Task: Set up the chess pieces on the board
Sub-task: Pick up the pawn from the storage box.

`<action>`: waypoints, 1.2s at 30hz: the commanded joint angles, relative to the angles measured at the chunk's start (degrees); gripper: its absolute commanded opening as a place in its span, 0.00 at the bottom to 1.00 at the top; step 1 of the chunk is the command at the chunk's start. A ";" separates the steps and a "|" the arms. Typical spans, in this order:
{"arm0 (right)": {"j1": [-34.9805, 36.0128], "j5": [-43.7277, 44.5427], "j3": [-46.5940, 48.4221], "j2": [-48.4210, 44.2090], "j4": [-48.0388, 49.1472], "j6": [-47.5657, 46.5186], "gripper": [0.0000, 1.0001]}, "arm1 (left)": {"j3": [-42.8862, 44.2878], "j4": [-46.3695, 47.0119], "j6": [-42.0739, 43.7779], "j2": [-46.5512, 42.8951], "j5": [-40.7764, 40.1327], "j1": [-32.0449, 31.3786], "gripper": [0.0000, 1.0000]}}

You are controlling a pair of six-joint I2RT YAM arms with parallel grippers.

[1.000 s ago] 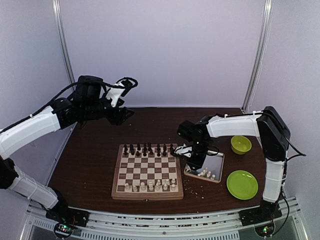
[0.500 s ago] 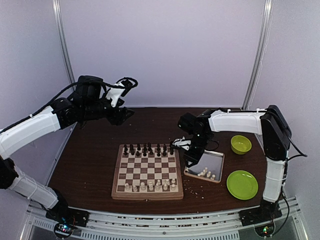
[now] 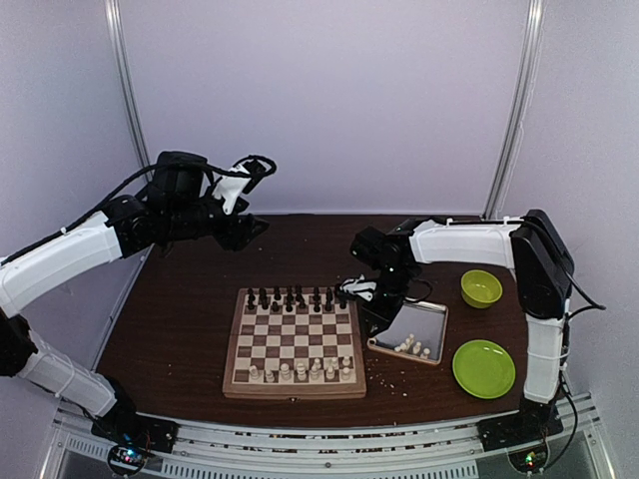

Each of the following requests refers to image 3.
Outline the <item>white chess piece five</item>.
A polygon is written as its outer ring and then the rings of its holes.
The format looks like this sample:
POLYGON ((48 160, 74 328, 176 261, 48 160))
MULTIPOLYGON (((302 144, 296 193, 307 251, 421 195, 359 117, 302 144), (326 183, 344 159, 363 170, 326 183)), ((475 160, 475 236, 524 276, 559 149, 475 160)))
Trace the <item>white chess piece five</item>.
POLYGON ((308 378, 307 368, 302 362, 298 362, 296 364, 296 374, 297 374, 298 381, 304 382, 307 380, 308 378))

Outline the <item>white chess piece three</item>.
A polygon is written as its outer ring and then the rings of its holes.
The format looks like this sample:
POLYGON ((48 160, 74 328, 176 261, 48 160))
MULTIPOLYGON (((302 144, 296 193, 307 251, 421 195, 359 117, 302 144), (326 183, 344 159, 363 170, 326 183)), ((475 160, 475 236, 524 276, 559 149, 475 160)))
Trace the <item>white chess piece three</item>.
POLYGON ((319 358, 315 358, 313 363, 311 364, 311 369, 309 372, 310 381, 318 381, 320 379, 321 373, 321 360, 319 358))

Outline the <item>metal tray with wood rim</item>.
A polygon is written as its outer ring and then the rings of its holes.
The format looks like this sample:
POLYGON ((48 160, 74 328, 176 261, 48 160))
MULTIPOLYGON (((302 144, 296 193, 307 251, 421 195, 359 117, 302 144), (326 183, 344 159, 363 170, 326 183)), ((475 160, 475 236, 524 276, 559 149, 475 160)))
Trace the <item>metal tray with wood rim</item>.
POLYGON ((443 304, 427 301, 406 302, 390 327, 394 331, 394 346, 401 344, 409 333, 425 347, 430 349, 427 360, 418 359, 408 354, 397 353, 393 348, 382 348, 375 345, 372 338, 366 346, 369 350, 389 355, 398 359, 406 359, 424 365, 438 365, 443 355, 443 346, 448 320, 448 308, 443 304))

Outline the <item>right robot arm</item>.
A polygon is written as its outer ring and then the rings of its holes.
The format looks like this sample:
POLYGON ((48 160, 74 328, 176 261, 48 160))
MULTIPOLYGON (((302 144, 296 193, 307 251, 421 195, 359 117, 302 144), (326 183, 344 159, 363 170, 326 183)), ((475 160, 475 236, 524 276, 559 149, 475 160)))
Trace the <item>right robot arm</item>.
POLYGON ((347 279, 338 288, 340 295, 362 300, 370 335, 389 329, 425 264, 508 269, 528 330, 523 396, 511 429, 529 441, 549 425, 569 353, 569 323, 575 315, 570 298, 582 289, 573 276, 574 260, 545 211, 492 221, 409 218, 388 233, 364 229, 355 235, 350 252, 378 274, 347 279))

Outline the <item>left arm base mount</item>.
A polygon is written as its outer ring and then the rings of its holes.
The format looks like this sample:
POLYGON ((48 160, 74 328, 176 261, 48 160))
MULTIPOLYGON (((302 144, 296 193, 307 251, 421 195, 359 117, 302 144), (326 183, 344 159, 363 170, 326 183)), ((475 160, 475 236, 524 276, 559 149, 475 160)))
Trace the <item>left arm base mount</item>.
POLYGON ((179 425, 171 420, 112 410, 105 416, 91 416, 91 432, 122 446, 149 452, 171 453, 179 425))

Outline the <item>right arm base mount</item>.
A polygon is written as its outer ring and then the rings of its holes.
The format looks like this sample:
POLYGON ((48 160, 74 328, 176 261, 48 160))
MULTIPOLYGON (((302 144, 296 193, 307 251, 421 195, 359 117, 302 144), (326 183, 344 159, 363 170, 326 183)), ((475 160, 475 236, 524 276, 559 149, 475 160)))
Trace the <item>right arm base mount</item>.
POLYGON ((478 421, 476 427, 483 450, 510 448, 561 433, 564 427, 556 401, 554 397, 541 403, 521 396, 515 412, 478 421))

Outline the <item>white chess piece one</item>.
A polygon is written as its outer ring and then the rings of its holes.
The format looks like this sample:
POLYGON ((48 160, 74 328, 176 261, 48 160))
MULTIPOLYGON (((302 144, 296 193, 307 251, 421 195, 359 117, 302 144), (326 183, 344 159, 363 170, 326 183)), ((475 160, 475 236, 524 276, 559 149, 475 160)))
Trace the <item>white chess piece one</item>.
POLYGON ((280 367, 280 381, 289 381, 291 379, 291 369, 287 363, 283 363, 280 367))

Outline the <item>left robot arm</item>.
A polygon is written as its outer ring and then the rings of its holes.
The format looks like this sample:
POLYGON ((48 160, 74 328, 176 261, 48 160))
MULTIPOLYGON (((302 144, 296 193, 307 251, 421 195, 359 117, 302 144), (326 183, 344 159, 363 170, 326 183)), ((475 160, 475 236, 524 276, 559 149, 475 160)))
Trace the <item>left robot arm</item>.
POLYGON ((245 196, 276 170, 260 155, 225 170, 196 154, 165 151, 74 222, 2 258, 2 376, 77 404, 123 443, 137 441, 144 423, 122 386, 44 341, 23 309, 70 279, 152 245, 211 237, 225 250, 245 248, 269 226, 248 213, 245 196))

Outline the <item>white chess piece two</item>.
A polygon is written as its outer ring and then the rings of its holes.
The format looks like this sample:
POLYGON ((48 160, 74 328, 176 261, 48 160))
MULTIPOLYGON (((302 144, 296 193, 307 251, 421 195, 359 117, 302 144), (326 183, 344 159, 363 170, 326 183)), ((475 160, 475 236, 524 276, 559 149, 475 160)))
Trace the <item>white chess piece two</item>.
POLYGON ((261 371, 255 365, 251 365, 249 367, 249 382, 259 382, 261 380, 262 380, 261 371))

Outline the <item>white chess piece seven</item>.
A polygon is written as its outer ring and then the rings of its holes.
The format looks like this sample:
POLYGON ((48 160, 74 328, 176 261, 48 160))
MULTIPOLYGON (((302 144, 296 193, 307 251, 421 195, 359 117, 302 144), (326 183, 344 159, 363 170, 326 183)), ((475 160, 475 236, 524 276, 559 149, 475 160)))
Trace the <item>white chess piece seven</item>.
POLYGON ((324 369, 324 378, 326 381, 335 379, 335 370, 338 368, 338 360, 336 357, 331 358, 324 369))

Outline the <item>white chess piece four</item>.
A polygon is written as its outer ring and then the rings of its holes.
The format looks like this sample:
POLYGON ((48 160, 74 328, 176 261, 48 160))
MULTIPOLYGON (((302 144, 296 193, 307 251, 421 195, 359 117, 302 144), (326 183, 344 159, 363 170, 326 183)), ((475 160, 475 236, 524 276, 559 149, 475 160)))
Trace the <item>white chess piece four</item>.
POLYGON ((351 361, 350 361, 350 357, 349 356, 345 356, 342 359, 342 363, 341 363, 341 369, 339 372, 340 375, 340 379, 342 381, 347 381, 350 379, 351 377, 351 361))

